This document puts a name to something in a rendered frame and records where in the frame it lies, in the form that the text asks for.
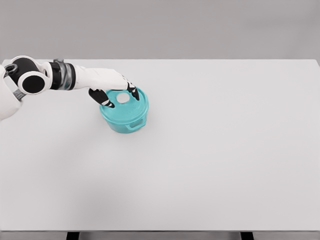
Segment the teal pot lid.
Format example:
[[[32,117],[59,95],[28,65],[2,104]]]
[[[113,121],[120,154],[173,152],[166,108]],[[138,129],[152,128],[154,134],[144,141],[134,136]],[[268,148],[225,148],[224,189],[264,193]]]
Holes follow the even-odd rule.
[[[100,113],[108,123],[116,125],[133,124],[148,115],[148,97],[140,88],[137,87],[136,89],[139,100],[136,100],[127,90],[106,91],[109,100],[114,104],[114,108],[101,105]],[[119,94],[128,94],[129,100],[123,103],[118,102],[117,97]]]

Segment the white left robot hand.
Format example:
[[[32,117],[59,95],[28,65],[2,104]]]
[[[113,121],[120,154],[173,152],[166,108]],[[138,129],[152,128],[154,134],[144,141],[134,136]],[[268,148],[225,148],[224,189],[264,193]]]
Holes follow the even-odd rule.
[[[98,104],[109,108],[115,107],[106,94],[107,90],[126,90],[131,93],[137,101],[140,100],[136,86],[114,69],[88,68],[86,73],[89,76],[88,94]]]

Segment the teal pot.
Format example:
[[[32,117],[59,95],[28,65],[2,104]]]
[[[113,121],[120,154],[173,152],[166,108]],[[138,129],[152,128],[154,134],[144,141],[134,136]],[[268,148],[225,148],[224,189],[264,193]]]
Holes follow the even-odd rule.
[[[129,124],[118,125],[118,124],[113,124],[113,123],[109,123],[109,122],[107,122],[107,123],[112,130],[114,130],[118,133],[128,134],[128,133],[133,133],[135,131],[138,131],[140,128],[144,127],[147,123],[147,116],[141,120],[138,120],[134,123],[129,123]]]

